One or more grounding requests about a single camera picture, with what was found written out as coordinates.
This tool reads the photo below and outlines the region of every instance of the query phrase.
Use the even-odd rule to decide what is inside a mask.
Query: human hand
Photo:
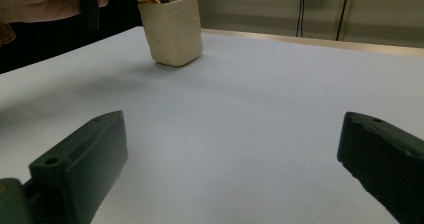
[[[99,7],[108,0],[97,0]],[[80,13],[79,0],[0,0],[0,22],[42,22]]]

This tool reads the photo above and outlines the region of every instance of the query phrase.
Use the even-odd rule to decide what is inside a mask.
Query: cup
[[[153,60],[181,67],[203,52],[197,0],[138,5]]]

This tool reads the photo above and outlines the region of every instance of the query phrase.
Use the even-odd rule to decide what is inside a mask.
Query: beige wall
[[[295,36],[300,0],[199,0],[202,26]],[[340,0],[305,0],[304,36],[333,38]],[[424,0],[353,0],[344,40],[424,48]]]

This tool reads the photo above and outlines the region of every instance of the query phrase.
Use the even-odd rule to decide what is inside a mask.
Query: white table
[[[173,69],[135,28],[0,75],[0,177],[123,110],[129,160],[94,224],[396,223],[337,161],[347,111],[424,138],[424,58],[203,34]]]

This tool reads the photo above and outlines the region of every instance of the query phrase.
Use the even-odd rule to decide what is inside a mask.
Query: power cord
[[[304,15],[305,15],[305,0],[300,0],[299,17],[297,18],[296,37],[299,36],[299,27],[300,27],[300,36],[303,37],[303,16]]]

